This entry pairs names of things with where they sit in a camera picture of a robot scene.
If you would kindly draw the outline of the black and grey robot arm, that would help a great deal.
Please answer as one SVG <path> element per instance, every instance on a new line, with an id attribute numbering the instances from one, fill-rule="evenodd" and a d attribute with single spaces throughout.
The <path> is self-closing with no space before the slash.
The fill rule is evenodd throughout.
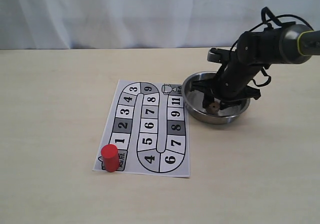
<path id="1" fill-rule="evenodd" d="M 261 97 L 258 87 L 248 84 L 272 64 L 302 64 L 320 53 L 320 33 L 303 24 L 244 32 L 234 51 L 211 48 L 209 62 L 221 64 L 213 78 L 193 81 L 190 89 L 203 93 L 203 108 L 215 100 L 220 108 L 236 106 L 243 100 Z"/>

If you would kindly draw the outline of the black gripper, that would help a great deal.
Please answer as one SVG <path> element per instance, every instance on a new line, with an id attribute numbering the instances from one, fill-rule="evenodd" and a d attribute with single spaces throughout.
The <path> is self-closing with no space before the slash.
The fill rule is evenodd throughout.
<path id="1" fill-rule="evenodd" d="M 203 108 L 209 108 L 215 98 L 220 100 L 220 110 L 224 110 L 241 105 L 242 100 L 251 98 L 258 100 L 261 97 L 260 90 L 250 87 L 248 84 L 260 71 L 267 76 L 266 70 L 269 69 L 270 64 L 252 63 L 247 65 L 238 60 L 211 60 L 211 62 L 221 64 L 215 77 L 193 81 L 190 85 L 191 91 L 203 93 Z"/>

